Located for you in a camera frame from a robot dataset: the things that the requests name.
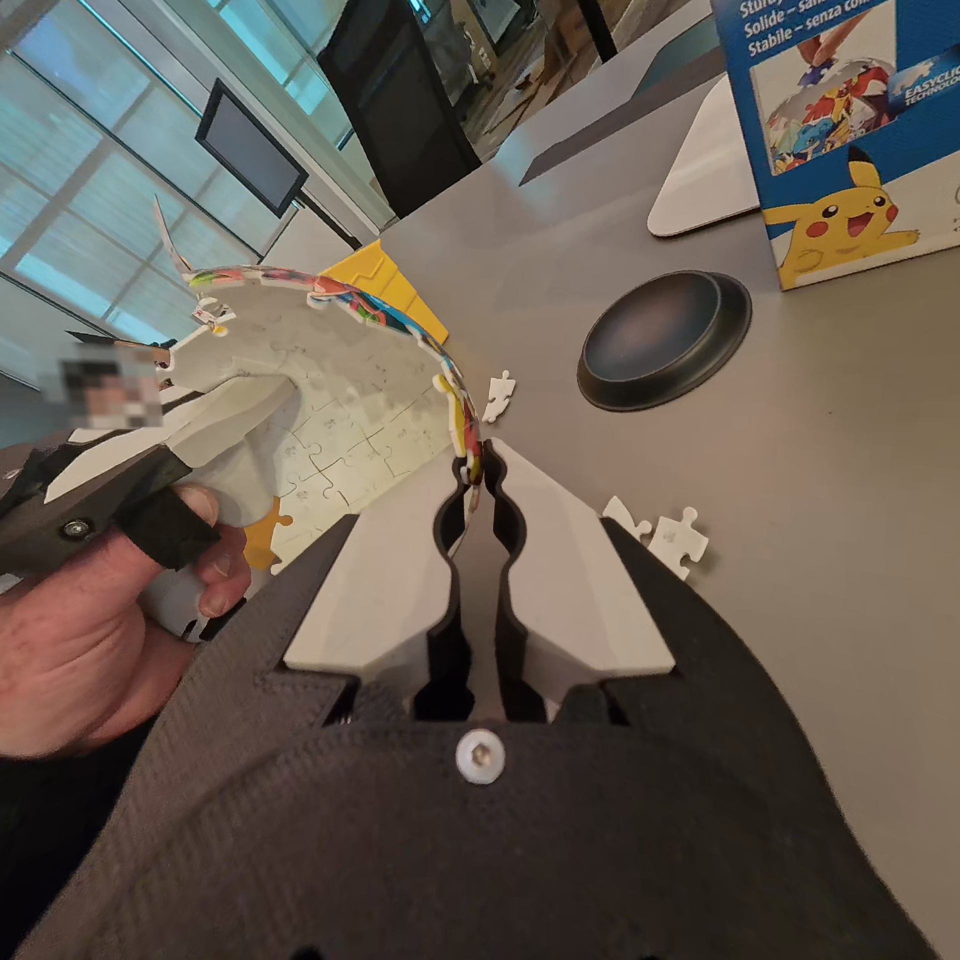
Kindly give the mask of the person's left hand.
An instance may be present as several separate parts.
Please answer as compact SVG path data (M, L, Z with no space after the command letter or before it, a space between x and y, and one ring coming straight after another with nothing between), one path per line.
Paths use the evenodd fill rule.
M198 653L147 617L162 567L117 529L1 601L1 755L83 754L167 704Z

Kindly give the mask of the yellow plastic bin stack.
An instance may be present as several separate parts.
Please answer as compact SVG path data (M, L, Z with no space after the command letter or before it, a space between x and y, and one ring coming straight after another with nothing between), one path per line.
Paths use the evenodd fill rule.
M410 335L447 331L379 242L333 267L262 265L235 291L238 376L279 375L295 393L257 435L274 493L246 528L246 560L279 573L348 512L359 512L440 453L457 453L452 386Z

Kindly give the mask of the white-backed puzzle piece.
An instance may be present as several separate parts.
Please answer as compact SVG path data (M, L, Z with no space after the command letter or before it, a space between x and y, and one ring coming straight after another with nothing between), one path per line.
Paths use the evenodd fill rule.
M601 517L604 520L615 522L638 541L651 536L653 532L652 523L645 519L635 521L630 510L616 495L609 498Z
M508 369L503 369L499 377L489 380L487 402L482 415L482 423L494 424L503 415L511 403L517 382Z
M683 508L680 519L660 516L647 545L650 553L680 581L686 581L690 575L685 560L699 563L709 544L709 538L693 526L698 517L693 507Z

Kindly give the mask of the blue puzzle box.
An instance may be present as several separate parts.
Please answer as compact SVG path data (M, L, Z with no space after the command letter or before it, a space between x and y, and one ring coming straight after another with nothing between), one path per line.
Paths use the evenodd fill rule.
M957 1L713 1L783 292L959 244Z

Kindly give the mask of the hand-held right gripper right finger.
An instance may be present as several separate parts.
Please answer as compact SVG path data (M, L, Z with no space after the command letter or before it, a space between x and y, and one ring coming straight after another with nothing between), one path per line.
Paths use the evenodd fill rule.
M600 515L498 439L485 442L508 553L494 650L508 719L546 719L580 686L670 673L675 658Z

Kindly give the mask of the large glass window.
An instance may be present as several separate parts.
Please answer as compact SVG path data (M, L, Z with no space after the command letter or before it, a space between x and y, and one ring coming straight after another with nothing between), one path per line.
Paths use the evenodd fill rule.
M350 252L300 204L279 217L195 139L208 92L117 2L2 2L2 374L34 387L70 331L185 337L194 266L318 272Z

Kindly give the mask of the white rounded object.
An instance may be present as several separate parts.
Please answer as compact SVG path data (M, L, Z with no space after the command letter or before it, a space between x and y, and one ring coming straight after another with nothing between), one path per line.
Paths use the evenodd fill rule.
M702 104L647 219L656 238L698 231L760 208L729 77Z

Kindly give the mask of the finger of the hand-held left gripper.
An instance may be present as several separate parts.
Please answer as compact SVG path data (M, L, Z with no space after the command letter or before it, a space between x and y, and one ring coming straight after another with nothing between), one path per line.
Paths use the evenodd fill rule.
M139 427L132 429L91 429L77 428L69 436L69 446L87 452L96 447L106 445L112 450L140 450L150 449L166 441L174 432L170 426Z
M199 399L177 406L162 426L174 428L165 441L134 452L96 446L82 452L47 487L45 502L65 496L139 454L161 447L190 470L204 467L240 444L296 392L284 375L240 376L225 381Z

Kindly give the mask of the white device on stand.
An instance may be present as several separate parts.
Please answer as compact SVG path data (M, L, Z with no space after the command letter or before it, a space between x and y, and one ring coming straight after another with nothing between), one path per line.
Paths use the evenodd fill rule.
M178 274L182 281L184 281L187 285L190 285L194 280L196 271L176 249L169 231L168 224L163 215L160 197L157 194L153 195L152 212L157 224L162 246L166 251L168 258L172 262L174 271Z

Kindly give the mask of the black screen on stand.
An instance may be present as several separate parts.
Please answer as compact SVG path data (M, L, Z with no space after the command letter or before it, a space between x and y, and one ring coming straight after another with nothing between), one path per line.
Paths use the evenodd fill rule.
M275 217L281 219L297 204L310 210L350 250L363 247L306 193L306 168L222 78L213 81L195 140Z

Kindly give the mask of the colourful puzzle ball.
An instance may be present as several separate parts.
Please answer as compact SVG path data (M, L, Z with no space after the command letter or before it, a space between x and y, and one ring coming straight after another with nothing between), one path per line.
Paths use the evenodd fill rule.
M190 270L199 330L171 349L172 382L209 393L283 376L292 395L248 441L273 505L246 526L249 565L277 574L347 513L441 453L482 480L479 418L438 339L382 297L326 273L266 265Z

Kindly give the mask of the black round stand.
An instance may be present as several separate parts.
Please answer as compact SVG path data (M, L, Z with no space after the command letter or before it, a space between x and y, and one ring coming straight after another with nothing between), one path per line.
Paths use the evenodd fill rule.
M732 359L752 315L748 289L726 273L653 277L619 297L589 330L577 365L580 392L610 412L678 400Z

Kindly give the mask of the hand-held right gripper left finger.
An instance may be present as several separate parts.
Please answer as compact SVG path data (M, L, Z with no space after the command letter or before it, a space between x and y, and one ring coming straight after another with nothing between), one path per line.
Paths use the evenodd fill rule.
M470 716L473 655L451 558L473 492L462 465L433 458L351 517L287 668L379 683L417 718Z

